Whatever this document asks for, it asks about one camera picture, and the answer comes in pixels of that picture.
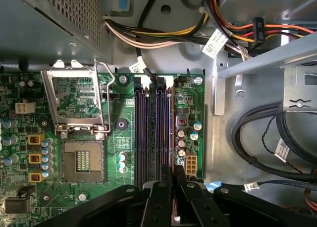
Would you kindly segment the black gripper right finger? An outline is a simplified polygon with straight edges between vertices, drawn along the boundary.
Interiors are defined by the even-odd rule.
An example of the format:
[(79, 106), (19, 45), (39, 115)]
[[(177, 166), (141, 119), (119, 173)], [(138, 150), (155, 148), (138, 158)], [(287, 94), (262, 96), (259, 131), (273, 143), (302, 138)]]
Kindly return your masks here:
[(182, 166), (175, 166), (179, 210), (186, 220), (199, 227), (315, 227), (316, 219), (245, 193), (234, 187), (218, 187), (209, 193), (206, 186), (189, 181)]

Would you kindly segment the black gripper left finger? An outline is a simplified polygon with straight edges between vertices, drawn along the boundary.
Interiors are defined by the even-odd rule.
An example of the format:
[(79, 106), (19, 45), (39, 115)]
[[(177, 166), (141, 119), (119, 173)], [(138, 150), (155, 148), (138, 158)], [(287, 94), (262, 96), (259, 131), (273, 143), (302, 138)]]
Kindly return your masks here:
[(172, 173), (161, 166), (161, 179), (143, 190), (120, 186), (39, 224), (41, 227), (169, 227)]

